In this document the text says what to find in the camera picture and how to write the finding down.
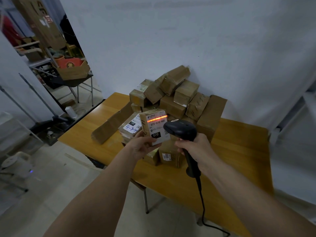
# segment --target barcode scanner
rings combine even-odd
[[[194,124],[191,122],[185,121],[185,120],[173,120],[173,121],[168,121],[163,125],[163,128],[165,131],[167,131],[171,135],[175,135],[178,138],[181,138],[183,140],[188,140],[188,141],[194,141],[196,135],[197,135],[197,129]],[[224,233],[227,234],[226,237],[230,236],[230,233],[227,231],[224,231],[216,226],[208,225],[204,223],[204,214],[205,214],[205,206],[204,206],[204,200],[202,196],[202,185],[201,185],[201,171],[198,168],[198,163],[192,158],[192,156],[189,154],[189,152],[186,149],[183,149],[186,161],[188,163],[188,167],[186,169],[186,173],[188,176],[195,178],[197,182],[197,187],[200,192],[200,197],[202,201],[202,206],[203,206],[203,214],[202,214],[202,223],[203,225],[211,228],[218,229]]]
[[[166,122],[163,125],[163,128],[169,134],[188,141],[194,141],[198,132],[194,124],[179,119]],[[192,178],[200,177],[201,171],[198,168],[198,163],[192,158],[186,149],[183,149],[183,152],[188,163],[188,168],[186,169],[187,175]]]

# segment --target left hand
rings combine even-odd
[[[150,146],[148,143],[155,142],[157,139],[150,136],[144,137],[144,132],[141,130],[138,132],[133,139],[124,148],[127,148],[131,151],[132,156],[136,161],[143,158],[149,152],[157,149],[161,146],[160,144]]]

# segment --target red laser line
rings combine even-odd
[[[163,119],[163,118],[165,118],[165,117],[167,117],[167,115],[165,115],[165,116],[160,116],[160,117],[157,117],[157,118],[148,120],[147,122],[152,122],[152,121],[156,121],[156,120],[161,120],[161,119]]]

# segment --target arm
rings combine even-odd
[[[140,131],[111,164],[60,213],[44,237],[114,236],[122,213],[128,184],[138,160],[161,144]]]
[[[194,142],[177,141],[176,146],[188,150],[252,236],[315,235],[316,226],[222,161],[204,134],[198,134]]]

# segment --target black cord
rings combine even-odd
[[[201,197],[201,201],[202,201],[202,206],[203,206],[203,214],[202,214],[202,223],[204,226],[207,226],[207,227],[211,227],[211,228],[214,228],[214,229],[218,229],[220,231],[222,231],[223,233],[226,233],[226,237],[229,237],[230,236],[230,233],[227,232],[227,231],[224,231],[223,229],[220,229],[216,226],[213,226],[213,225],[208,225],[208,224],[205,224],[204,223],[204,214],[205,214],[205,205],[204,205],[204,200],[203,200],[203,195],[202,195],[202,185],[201,185],[201,180],[200,180],[200,177],[196,177],[195,178],[196,181],[197,181],[197,187],[198,187],[198,191],[200,192],[200,197]]]

